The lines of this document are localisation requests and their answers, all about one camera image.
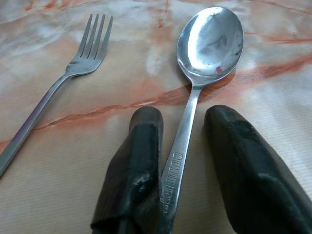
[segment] marble pattern tablecloth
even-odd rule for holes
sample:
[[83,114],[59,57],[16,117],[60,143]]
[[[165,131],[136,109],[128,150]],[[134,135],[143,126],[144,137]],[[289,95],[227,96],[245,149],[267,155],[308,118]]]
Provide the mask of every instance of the marble pattern tablecloth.
[[163,162],[189,84],[176,42],[198,11],[222,6],[242,22],[237,69],[207,87],[195,115],[176,234],[233,234],[203,135],[205,111],[225,104],[247,118],[312,196],[310,0],[2,0],[0,150],[63,73],[91,13],[114,16],[106,58],[62,88],[0,180],[0,234],[86,234],[108,163],[132,113],[164,117]]

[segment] cutlery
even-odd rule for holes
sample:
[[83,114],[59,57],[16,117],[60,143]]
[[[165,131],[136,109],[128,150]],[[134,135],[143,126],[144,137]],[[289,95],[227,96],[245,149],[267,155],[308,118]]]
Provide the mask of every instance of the cutlery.
[[206,85],[223,79],[236,67],[242,48],[242,25],[226,8],[204,9],[182,30],[176,56],[192,90],[161,176],[162,234],[172,233],[199,94]]
[[78,48],[78,51],[76,55],[74,56],[73,60],[66,67],[65,74],[50,87],[50,89],[43,96],[43,98],[37,104],[37,106],[32,111],[30,116],[23,123],[21,128],[18,130],[18,132],[13,137],[13,139],[10,141],[10,143],[7,145],[7,147],[4,149],[4,151],[0,155],[0,177],[3,175],[4,171],[9,166],[10,162],[12,161],[17,151],[19,150],[19,148],[21,147],[21,145],[27,138],[28,134],[30,133],[30,131],[33,129],[33,127],[37,123],[40,114],[45,109],[48,102],[52,99],[52,97],[57,92],[57,90],[66,81],[68,81],[69,79],[73,77],[83,76],[83,75],[94,72],[102,63],[105,57],[105,53],[106,53],[106,49],[107,49],[107,45],[109,41],[109,36],[112,30],[113,17],[110,17],[108,28],[104,36],[104,40],[101,43],[100,43],[100,40],[101,40],[102,31],[103,31],[105,15],[103,15],[101,18],[100,26],[99,26],[95,41],[94,41],[94,37],[96,34],[99,15],[97,14],[93,23],[91,33],[89,35],[92,17],[93,15],[90,15],[87,26],[85,28],[85,31],[82,37],[82,40],[81,40],[81,43],[80,43],[80,46]]

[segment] silver fork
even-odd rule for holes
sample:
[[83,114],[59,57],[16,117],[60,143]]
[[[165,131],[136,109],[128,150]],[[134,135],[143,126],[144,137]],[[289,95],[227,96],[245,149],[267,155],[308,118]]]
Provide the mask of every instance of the silver fork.
[[74,56],[73,60],[66,67],[65,74],[51,86],[51,88],[43,96],[43,98],[37,104],[37,106],[32,111],[30,116],[27,118],[27,120],[24,122],[24,124],[21,126],[21,128],[18,130],[13,139],[10,141],[10,143],[7,145],[7,147],[0,155],[0,177],[3,175],[4,171],[9,166],[10,162],[16,155],[17,151],[27,138],[29,132],[33,129],[33,127],[37,123],[40,114],[47,106],[48,102],[52,99],[54,94],[57,92],[57,90],[60,88],[60,86],[63,85],[66,81],[68,81],[72,77],[82,76],[94,72],[102,63],[105,57],[109,36],[112,30],[113,17],[110,18],[101,48],[99,48],[99,44],[103,31],[105,15],[102,16],[102,20],[97,33],[97,38],[94,42],[94,36],[98,24],[98,17],[99,15],[97,14],[87,43],[92,22],[92,15],[90,15],[77,54]]

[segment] stainless steel spoon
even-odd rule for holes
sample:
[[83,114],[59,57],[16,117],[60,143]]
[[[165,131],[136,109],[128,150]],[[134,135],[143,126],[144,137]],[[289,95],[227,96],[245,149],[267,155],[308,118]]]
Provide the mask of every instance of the stainless steel spoon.
[[192,83],[192,91],[161,177],[162,234],[172,233],[199,94],[206,85],[223,79],[236,67],[242,48],[242,25],[232,11],[222,7],[200,11],[180,35],[177,62]]

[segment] black object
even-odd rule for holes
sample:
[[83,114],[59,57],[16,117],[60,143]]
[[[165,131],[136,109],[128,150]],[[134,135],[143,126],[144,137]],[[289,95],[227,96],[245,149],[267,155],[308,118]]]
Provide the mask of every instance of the black object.
[[112,158],[91,224],[94,234],[154,234],[160,216],[160,154],[163,120],[142,107]]
[[312,234],[312,203],[287,165],[237,111],[207,110],[205,132],[238,234]]

